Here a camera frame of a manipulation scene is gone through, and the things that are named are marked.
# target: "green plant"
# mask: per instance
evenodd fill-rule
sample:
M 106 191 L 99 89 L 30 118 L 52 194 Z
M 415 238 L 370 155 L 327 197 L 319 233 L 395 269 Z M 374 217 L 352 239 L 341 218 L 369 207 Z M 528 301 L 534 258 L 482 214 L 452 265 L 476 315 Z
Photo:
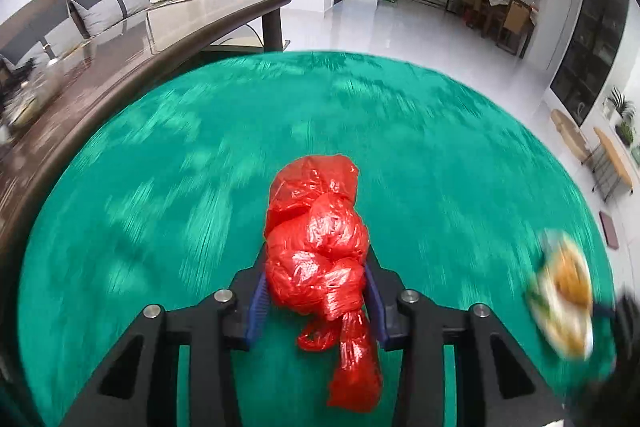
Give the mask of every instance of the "green plant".
M 607 97 L 607 100 L 612 103 L 613 108 L 618 112 L 620 117 L 625 120 L 631 120 L 635 113 L 636 108 L 634 103 L 625 98 L 625 95 L 620 93 L 617 87 L 611 89 L 611 94 Z
M 634 142 L 634 130 L 628 121 L 623 120 L 616 126 L 616 133 L 626 146 Z

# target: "triangular cutout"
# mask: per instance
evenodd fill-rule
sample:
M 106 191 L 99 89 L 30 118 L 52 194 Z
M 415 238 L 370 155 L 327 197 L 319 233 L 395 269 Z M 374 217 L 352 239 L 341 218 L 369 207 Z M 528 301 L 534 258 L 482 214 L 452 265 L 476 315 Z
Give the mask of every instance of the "triangular cutout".
M 144 338 L 141 335 L 131 339 L 100 383 L 100 394 L 123 400 L 133 396 L 143 344 Z
M 532 394 L 535 391 L 533 382 L 498 335 L 491 336 L 491 350 L 502 397 L 510 399 Z

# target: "dark cabinet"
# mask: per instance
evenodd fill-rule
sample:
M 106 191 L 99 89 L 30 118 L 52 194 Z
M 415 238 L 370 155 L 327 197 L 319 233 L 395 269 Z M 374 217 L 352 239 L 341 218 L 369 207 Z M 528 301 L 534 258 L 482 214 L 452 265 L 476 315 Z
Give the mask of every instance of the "dark cabinet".
M 583 0 L 574 35 L 551 89 L 582 124 L 607 80 L 625 28 L 629 0 Z

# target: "green table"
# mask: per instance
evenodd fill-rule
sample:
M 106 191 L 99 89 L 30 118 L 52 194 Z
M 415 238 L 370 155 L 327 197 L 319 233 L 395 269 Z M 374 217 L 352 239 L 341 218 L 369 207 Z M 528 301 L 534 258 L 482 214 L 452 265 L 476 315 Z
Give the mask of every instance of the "green table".
M 24 258 L 18 333 L 48 425 L 147 303 L 195 304 L 254 261 L 271 180 L 311 153 L 343 153 L 360 168 L 356 208 L 380 262 L 408 287 L 460 309 L 489 304 L 559 394 L 610 367 L 605 323 L 594 324 L 588 362 L 565 362 L 523 299 L 542 263 L 538 234 L 561 229 L 584 248 L 596 298 L 613 300 L 593 217 L 529 131 L 475 91 L 404 62 L 257 55 L 191 71 L 123 110 L 44 204 Z M 244 424 L 390 425 L 401 354 L 380 352 L 385 387 L 371 415 L 329 409 L 337 351 L 300 351 L 305 322 L 273 310 L 255 349 L 234 355 Z M 448 353 L 447 426 L 454 386 Z

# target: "cushion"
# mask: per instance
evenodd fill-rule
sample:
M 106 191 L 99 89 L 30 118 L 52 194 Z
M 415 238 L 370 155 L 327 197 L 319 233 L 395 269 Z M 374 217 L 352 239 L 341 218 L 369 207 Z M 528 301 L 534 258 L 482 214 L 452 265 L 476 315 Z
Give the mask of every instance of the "cushion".
M 56 0 L 0 49 L 0 55 L 10 69 L 25 65 L 30 58 L 39 66 L 72 51 L 82 40 L 66 0 Z
M 149 0 L 71 0 L 89 35 L 95 37 L 150 6 Z

